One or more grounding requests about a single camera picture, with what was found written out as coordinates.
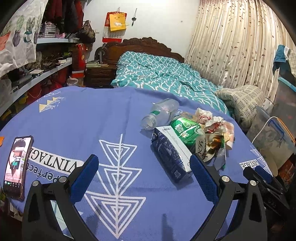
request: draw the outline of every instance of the carved wooden headboard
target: carved wooden headboard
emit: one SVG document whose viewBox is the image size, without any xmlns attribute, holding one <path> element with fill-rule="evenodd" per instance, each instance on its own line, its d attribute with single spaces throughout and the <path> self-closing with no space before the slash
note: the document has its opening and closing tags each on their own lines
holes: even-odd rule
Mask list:
<svg viewBox="0 0 296 241">
<path fill-rule="evenodd" d="M 183 63 L 184 58 L 178 53 L 172 53 L 171 49 L 157 42 L 157 40 L 149 38 L 132 38 L 124 39 L 122 43 L 110 42 L 107 43 L 103 50 L 103 63 L 114 63 L 116 64 L 120 56 L 126 51 L 134 51 L 139 53 L 147 53 L 157 56 L 170 57 Z"/>
</svg>

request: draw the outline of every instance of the white cable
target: white cable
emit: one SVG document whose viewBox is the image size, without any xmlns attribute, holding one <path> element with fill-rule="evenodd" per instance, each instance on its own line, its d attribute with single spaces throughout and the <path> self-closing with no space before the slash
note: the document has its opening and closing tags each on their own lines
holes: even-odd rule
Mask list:
<svg viewBox="0 0 296 241">
<path fill-rule="evenodd" d="M 253 141 L 252 141 L 252 144 L 253 144 L 254 140 L 255 140 L 255 139 L 260 135 L 260 133 L 263 131 L 263 129 L 264 129 L 264 127 L 267 125 L 267 123 L 268 123 L 272 118 L 277 119 L 276 116 L 272 116 L 272 117 L 270 117 L 270 118 L 267 120 L 267 122 L 265 122 L 265 124 L 264 124 L 264 126 L 262 127 L 262 129 L 261 129 L 261 130 L 258 132 L 258 134 L 255 136 L 255 138 L 254 138 Z"/>
</svg>

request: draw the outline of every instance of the blue tablecloth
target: blue tablecloth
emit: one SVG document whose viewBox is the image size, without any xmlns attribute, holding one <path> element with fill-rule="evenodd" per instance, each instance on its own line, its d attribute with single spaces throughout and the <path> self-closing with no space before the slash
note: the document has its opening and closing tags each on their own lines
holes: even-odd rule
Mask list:
<svg viewBox="0 0 296 241">
<path fill-rule="evenodd" d="M 95 154 L 99 170 L 75 206 L 99 240 L 190 240 L 213 204 L 194 177 L 177 185 L 171 182 L 151 149 L 152 132 L 140 127 L 152 103 L 165 98 L 178 100 L 180 112 L 194 113 L 200 107 L 234 124 L 235 142 L 220 175 L 246 183 L 240 163 L 254 160 L 267 169 L 235 121 L 207 105 L 133 87 L 65 87 L 26 107 L 0 132 L 5 137 L 0 147 L 0 184 L 14 138 L 32 135 L 25 194 L 34 180 L 52 182 Z M 25 202 L 11 202 L 23 211 Z"/>
</svg>

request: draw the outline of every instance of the white shelf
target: white shelf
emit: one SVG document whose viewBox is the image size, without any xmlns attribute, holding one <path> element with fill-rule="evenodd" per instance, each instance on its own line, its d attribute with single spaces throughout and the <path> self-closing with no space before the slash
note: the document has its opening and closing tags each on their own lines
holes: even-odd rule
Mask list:
<svg viewBox="0 0 296 241">
<path fill-rule="evenodd" d="M 79 40 L 75 39 L 59 39 L 59 38 L 39 38 L 37 44 L 49 44 L 49 43 L 79 43 Z"/>
<path fill-rule="evenodd" d="M 3 115 L 3 113 L 15 102 L 17 101 L 18 98 L 20 98 L 24 93 L 26 93 L 30 88 L 32 88 L 34 85 L 36 85 L 37 83 L 39 83 L 40 81 L 44 80 L 45 78 L 47 78 L 48 76 L 52 75 L 53 73 L 59 71 L 60 69 L 63 69 L 67 66 L 69 66 L 70 64 L 72 64 L 72 60 L 67 61 L 64 64 L 61 64 L 58 67 L 55 67 L 54 69 L 47 71 L 43 74 L 41 74 L 40 76 L 32 79 L 29 83 L 25 84 L 22 88 L 20 88 L 19 90 L 17 90 L 16 92 L 14 92 L 13 94 L 11 94 L 8 97 L 7 102 L 2 105 L 0 107 L 0 116 Z"/>
</svg>

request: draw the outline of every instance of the curtain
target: curtain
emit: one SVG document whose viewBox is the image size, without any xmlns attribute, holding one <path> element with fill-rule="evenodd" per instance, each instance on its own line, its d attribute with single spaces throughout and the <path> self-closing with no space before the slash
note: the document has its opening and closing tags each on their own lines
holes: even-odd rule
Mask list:
<svg viewBox="0 0 296 241">
<path fill-rule="evenodd" d="M 36 43 L 48 0 L 28 0 L 0 33 L 0 77 L 36 61 Z"/>
<path fill-rule="evenodd" d="M 225 88 L 258 86 L 273 99 L 272 73 L 279 44 L 296 47 L 282 22 L 262 0 L 200 0 L 186 62 Z"/>
</svg>

